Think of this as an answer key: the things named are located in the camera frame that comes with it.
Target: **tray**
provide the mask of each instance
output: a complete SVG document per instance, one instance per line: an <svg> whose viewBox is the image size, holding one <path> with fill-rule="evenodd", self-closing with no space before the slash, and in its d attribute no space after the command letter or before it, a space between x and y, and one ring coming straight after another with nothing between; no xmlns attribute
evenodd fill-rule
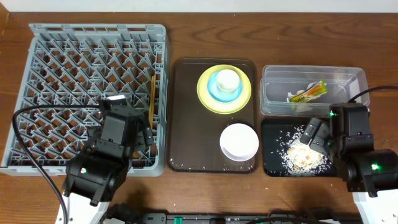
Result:
<svg viewBox="0 0 398 224"><path fill-rule="evenodd" d="M249 102L233 114L211 112L197 95L200 75L219 64L240 68L252 85ZM230 124L245 123L257 131L256 81L256 68L248 60L183 58L176 62L170 84L167 165L177 172L248 174L256 170L259 152L248 161L235 162L220 149L221 132Z"/></svg>
<svg viewBox="0 0 398 224"><path fill-rule="evenodd" d="M33 105L95 105L125 95L135 108L149 110L150 77L156 76L155 144L135 152L128 176L164 171L166 96L170 44L156 24L30 24L29 49L16 110ZM87 140L86 127L103 120L96 109L33 110L19 116L29 150L50 175L65 174L65 164ZM0 172L40 175L32 167L12 128Z"/></svg>
<svg viewBox="0 0 398 224"><path fill-rule="evenodd" d="M326 156L322 158L326 161L325 165L313 170L313 172L289 172L285 159L282 157L286 156L286 151L290 148L286 143L292 139L295 133L303 133L309 121L310 118L298 117L267 118L262 121L262 158L264 171L267 175L271 177L336 176L336 170L331 162L326 159Z"/></svg>

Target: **wooden tabletop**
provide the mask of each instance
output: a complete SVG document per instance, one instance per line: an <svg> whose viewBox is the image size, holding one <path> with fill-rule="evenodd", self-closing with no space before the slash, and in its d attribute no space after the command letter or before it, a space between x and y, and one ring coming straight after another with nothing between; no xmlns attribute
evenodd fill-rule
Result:
<svg viewBox="0 0 398 224"><path fill-rule="evenodd" d="M398 14L185 14L10 13L0 42L0 154L33 38L29 23L163 24L172 63L182 57L246 58L265 65L360 67L369 87L398 85ZM371 93L371 130L376 149L398 152L398 92ZM60 188L65 177L54 177ZM267 213L328 206L358 210L337 178L272 178L183 174L166 168L160 177L131 177L113 202L169 213ZM0 223L54 223L59 202L42 177L0 174Z"/></svg>

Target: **white bowl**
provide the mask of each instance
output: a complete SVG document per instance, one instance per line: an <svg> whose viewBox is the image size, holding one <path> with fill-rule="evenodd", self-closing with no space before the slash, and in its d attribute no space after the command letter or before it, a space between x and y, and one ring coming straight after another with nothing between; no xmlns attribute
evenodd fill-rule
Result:
<svg viewBox="0 0 398 224"><path fill-rule="evenodd" d="M256 155L259 139L248 125L232 124L221 133L220 148L226 157L242 162Z"/></svg>

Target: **green light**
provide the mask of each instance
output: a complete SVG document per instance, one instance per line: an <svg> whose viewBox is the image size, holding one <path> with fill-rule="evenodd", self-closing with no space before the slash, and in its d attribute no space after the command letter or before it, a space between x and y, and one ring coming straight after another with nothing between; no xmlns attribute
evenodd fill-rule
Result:
<svg viewBox="0 0 398 224"><path fill-rule="evenodd" d="M377 164L372 164L372 170L377 170L377 169L379 169L380 167L377 165Z"/></svg>
<svg viewBox="0 0 398 224"><path fill-rule="evenodd" d="M330 114L329 114L330 116L334 116L334 115L337 115L337 114L335 114L333 111L330 111Z"/></svg>

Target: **yellow and green package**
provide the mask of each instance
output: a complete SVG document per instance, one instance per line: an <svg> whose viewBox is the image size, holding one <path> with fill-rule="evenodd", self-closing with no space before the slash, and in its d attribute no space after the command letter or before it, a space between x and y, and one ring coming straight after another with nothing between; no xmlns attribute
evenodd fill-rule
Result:
<svg viewBox="0 0 398 224"><path fill-rule="evenodd" d="M328 93L328 89L326 88L325 81L321 80L319 82L310 83L306 90L300 90L296 95L292 95L291 92L288 92L287 101L289 103L306 103L325 93Z"/></svg>

